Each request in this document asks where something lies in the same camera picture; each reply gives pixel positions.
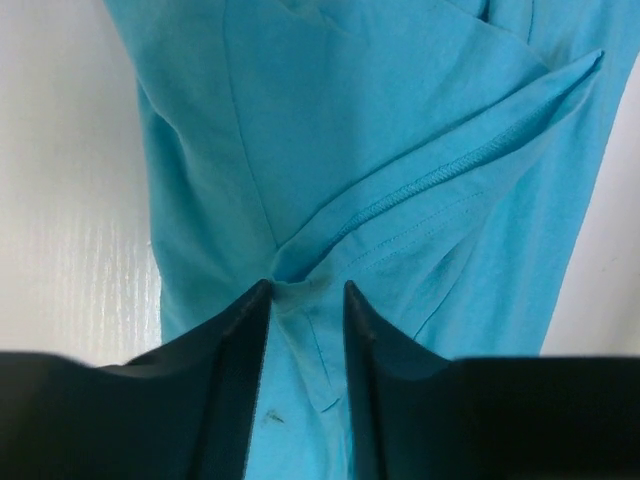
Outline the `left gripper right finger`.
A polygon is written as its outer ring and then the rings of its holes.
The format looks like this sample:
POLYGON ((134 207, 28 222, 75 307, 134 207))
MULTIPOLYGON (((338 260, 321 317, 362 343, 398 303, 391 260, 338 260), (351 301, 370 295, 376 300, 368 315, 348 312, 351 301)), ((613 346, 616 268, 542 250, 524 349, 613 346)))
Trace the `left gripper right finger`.
POLYGON ((635 357, 447 360, 344 288, 359 479, 635 479, 635 357))

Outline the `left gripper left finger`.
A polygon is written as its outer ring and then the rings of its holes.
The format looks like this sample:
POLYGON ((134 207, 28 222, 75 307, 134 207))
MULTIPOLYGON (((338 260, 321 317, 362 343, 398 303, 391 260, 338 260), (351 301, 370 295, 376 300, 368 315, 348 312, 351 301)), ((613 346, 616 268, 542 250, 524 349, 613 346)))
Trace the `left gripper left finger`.
POLYGON ((123 365, 1 355, 5 479, 240 479, 271 286, 123 365))

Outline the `light blue t-shirt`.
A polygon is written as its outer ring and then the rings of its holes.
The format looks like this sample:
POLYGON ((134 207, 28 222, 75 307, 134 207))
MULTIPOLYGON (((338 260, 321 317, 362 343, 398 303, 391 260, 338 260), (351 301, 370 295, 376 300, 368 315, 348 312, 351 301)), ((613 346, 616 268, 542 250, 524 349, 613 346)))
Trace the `light blue t-shirt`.
POLYGON ((257 280, 250 479, 349 479, 343 288, 447 357, 539 353, 635 1, 110 1, 170 341, 257 280))

